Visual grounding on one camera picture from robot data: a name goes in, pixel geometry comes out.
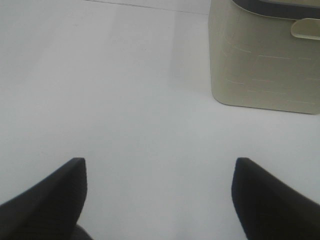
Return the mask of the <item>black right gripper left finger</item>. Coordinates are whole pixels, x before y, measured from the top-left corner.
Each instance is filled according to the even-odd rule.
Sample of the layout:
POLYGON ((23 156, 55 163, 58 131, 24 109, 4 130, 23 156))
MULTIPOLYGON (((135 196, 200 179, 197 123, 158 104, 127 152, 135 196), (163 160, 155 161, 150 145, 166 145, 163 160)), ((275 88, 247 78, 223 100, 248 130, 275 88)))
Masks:
POLYGON ((87 196, 86 160, 76 157, 0 206, 2 240, 90 240, 78 225, 87 196))

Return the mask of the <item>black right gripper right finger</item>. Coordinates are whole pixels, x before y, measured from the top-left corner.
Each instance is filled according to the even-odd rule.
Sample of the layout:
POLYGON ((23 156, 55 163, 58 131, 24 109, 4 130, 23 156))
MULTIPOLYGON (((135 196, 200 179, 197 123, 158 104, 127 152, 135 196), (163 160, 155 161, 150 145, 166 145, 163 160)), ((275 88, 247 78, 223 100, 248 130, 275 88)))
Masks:
POLYGON ((320 238, 320 205, 249 158, 235 162, 231 198, 248 240, 320 238))

